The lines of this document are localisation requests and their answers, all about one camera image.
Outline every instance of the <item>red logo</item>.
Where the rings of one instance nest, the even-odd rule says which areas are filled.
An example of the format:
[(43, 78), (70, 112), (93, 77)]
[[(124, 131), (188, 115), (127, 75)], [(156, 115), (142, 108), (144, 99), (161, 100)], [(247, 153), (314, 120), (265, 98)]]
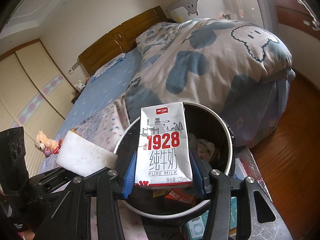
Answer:
[(164, 114), (164, 113), (167, 113), (167, 112), (168, 112), (168, 108), (167, 107), (156, 109), (156, 114)]
[(147, 186), (149, 184), (149, 181), (139, 181), (140, 186)]

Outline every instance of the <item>blue gripper pad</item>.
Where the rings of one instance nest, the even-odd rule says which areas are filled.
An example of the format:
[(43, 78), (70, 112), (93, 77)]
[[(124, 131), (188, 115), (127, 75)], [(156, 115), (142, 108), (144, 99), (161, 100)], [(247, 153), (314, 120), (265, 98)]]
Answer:
[(201, 199), (204, 199), (206, 196), (204, 190), (204, 178), (201, 175), (198, 165), (194, 159), (193, 153), (189, 149), (189, 157), (190, 157), (190, 164), (192, 169), (192, 178), (193, 178), (193, 185), (196, 188), (197, 193), (200, 195)]
[(136, 174), (136, 163), (137, 163), (137, 152), (134, 152), (130, 164), (128, 166), (127, 172), (124, 176), (124, 186), (122, 190), (122, 196), (124, 199), (127, 199), (128, 195), (130, 195), (133, 184), (134, 184), (134, 176)]

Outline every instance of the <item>wooden floor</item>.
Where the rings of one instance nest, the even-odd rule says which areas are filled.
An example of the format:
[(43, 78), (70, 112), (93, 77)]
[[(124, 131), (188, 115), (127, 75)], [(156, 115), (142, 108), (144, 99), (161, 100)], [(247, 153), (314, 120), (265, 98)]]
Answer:
[(297, 76), (276, 131), (251, 151), (293, 239), (300, 239), (320, 219), (320, 92)]

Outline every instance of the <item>wooden headboard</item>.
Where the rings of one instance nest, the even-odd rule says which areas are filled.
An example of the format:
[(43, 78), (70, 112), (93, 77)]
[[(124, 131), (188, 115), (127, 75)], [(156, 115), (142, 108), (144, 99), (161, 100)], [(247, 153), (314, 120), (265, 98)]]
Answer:
[(92, 76), (114, 57), (134, 49), (137, 46), (135, 40), (141, 33), (156, 23), (166, 21), (167, 17), (160, 6), (145, 11), (103, 35), (79, 55), (79, 60)]

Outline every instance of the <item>milk carton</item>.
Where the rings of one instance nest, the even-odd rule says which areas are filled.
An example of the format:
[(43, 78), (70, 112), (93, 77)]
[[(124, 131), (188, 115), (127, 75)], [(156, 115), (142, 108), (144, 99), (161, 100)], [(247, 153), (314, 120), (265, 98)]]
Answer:
[(135, 185), (153, 189), (192, 185), (182, 102), (141, 108)]

